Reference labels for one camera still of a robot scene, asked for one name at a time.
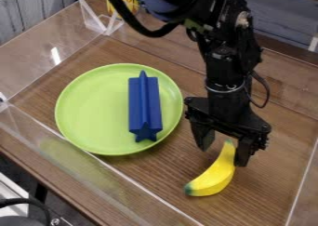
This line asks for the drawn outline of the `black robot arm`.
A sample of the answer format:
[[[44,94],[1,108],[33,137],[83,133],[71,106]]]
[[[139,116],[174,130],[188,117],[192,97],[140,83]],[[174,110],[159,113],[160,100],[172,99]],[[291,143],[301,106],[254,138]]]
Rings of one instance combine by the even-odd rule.
[[[265,83],[255,67],[262,47],[254,33],[254,17],[246,0],[140,0],[164,25],[148,29],[123,0],[110,0],[123,20],[140,34],[158,38],[186,27],[204,61],[206,97],[187,97],[186,118],[196,145],[207,149],[215,134],[238,139],[234,165],[246,166],[251,155],[267,147],[270,124],[254,113],[265,105],[253,100],[253,82]]]

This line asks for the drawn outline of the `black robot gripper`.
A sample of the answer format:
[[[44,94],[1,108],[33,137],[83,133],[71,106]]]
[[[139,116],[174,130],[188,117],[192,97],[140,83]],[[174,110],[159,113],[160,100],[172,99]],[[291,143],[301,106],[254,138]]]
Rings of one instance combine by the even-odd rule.
[[[235,166],[247,166],[254,151],[267,147],[270,124],[254,113],[250,95],[238,94],[187,97],[186,118],[199,149],[204,152],[214,140],[215,131],[237,138]]]

